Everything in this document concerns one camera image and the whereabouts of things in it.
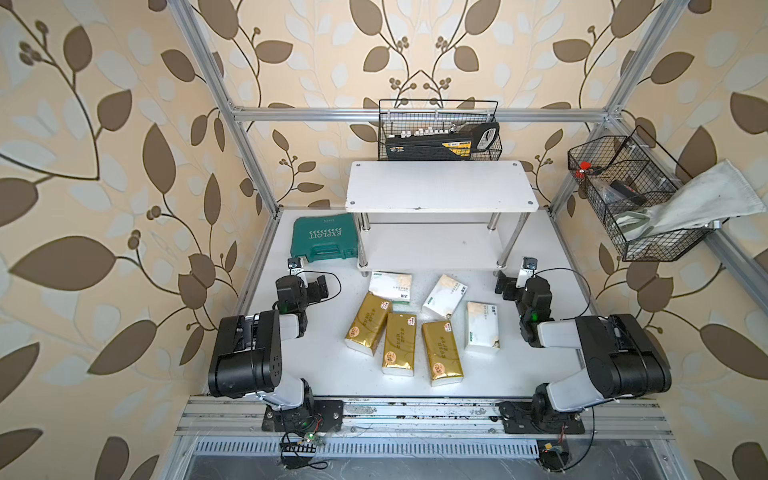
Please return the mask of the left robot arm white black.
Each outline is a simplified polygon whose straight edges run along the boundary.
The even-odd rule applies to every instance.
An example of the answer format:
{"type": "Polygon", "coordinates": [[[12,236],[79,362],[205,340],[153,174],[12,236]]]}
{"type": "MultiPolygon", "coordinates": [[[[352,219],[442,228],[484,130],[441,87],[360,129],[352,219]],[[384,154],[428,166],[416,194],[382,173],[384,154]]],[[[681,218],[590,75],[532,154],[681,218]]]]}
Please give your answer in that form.
{"type": "Polygon", "coordinates": [[[316,415],[311,387],[283,368],[282,342],[304,336],[307,309],[329,298],[323,274],[307,283],[298,275],[275,282],[277,300],[253,315],[220,321],[208,370],[214,397],[240,399],[254,395],[279,421],[303,421],[316,415]]]}

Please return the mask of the gold tissue pack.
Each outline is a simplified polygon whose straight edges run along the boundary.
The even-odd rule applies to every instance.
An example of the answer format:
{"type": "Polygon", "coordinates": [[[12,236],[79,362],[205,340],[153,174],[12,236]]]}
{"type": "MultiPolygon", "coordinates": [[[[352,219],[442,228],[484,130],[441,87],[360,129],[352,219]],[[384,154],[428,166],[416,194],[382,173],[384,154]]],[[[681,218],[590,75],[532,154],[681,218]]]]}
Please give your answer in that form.
{"type": "Polygon", "coordinates": [[[382,371],[385,375],[413,377],[417,316],[412,313],[390,313],[387,317],[382,371]]]}
{"type": "Polygon", "coordinates": [[[451,322],[426,322],[422,325],[422,336],[430,385],[461,383],[464,372],[451,322]]]}
{"type": "Polygon", "coordinates": [[[352,350],[373,356],[382,338],[392,302],[368,292],[347,331],[344,342],[352,350]]]}

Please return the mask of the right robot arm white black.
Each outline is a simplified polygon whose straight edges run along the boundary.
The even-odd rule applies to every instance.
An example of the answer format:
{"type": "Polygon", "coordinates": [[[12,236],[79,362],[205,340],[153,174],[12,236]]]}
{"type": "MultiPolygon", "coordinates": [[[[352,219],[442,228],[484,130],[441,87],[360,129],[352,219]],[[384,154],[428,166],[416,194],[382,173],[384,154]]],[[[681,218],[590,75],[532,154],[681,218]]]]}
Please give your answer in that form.
{"type": "Polygon", "coordinates": [[[529,402],[504,402],[530,420],[534,428],[578,423],[588,407],[621,398],[639,398],[671,388],[668,361],[631,314],[581,315],[556,320],[551,315],[549,282],[533,275],[524,285],[503,273],[495,292],[516,304],[520,333],[533,348],[581,352],[584,366],[569,377],[543,383],[529,402]]]}

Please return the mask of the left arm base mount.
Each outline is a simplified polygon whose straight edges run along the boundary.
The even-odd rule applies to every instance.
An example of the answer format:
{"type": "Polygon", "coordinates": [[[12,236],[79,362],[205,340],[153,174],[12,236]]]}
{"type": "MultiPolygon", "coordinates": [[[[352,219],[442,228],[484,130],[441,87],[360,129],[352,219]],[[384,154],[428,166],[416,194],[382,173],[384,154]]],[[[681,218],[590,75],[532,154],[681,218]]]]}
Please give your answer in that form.
{"type": "Polygon", "coordinates": [[[344,419],[343,409],[342,400],[306,400],[302,406],[287,410],[268,406],[261,430],[296,434],[338,432],[344,419]]]}

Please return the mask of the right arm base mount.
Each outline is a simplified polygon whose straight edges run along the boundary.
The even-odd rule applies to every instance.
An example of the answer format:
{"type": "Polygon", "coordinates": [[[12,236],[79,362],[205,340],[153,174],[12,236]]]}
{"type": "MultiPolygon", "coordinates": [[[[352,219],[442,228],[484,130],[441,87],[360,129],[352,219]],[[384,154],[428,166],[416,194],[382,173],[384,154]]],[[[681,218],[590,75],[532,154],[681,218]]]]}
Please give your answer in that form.
{"type": "Polygon", "coordinates": [[[581,435],[586,432],[578,413],[563,413],[533,402],[497,404],[506,434],[581,435]]]}

